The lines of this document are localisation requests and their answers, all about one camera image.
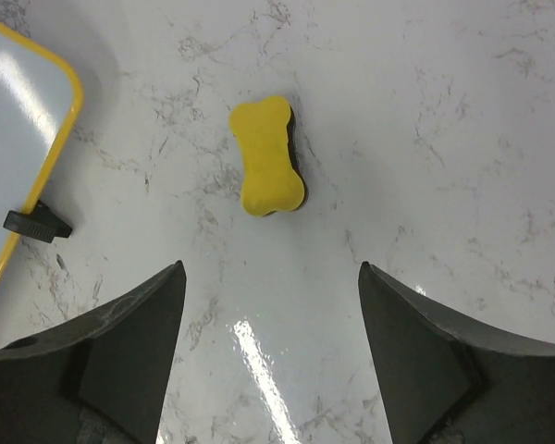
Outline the yellow eraser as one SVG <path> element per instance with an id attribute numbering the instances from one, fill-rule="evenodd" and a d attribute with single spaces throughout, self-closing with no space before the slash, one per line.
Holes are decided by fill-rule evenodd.
<path id="1" fill-rule="evenodd" d="M 306 187 L 293 149 L 295 117 L 281 95 L 240 104 L 228 119 L 244 174 L 241 205 L 251 216 L 290 212 L 303 205 Z"/>

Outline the yellow framed whiteboard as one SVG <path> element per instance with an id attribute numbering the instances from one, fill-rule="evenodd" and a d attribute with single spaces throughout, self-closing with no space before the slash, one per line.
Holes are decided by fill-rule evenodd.
<path id="1" fill-rule="evenodd" d="M 3 228 L 6 215 L 41 201 L 83 98 L 66 60 L 0 23 L 0 278 L 22 238 Z"/>

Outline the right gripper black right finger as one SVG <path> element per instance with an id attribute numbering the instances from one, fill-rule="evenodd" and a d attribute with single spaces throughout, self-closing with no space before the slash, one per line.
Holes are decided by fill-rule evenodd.
<path id="1" fill-rule="evenodd" d="M 462 314 L 367 262 L 364 326 L 395 443 L 555 443 L 555 344 Z"/>

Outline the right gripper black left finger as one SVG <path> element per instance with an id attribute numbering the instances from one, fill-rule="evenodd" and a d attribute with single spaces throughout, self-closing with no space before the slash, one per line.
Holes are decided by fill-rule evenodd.
<path id="1" fill-rule="evenodd" d="M 0 443 L 154 443 L 185 290 L 176 262 L 0 349 Z"/>

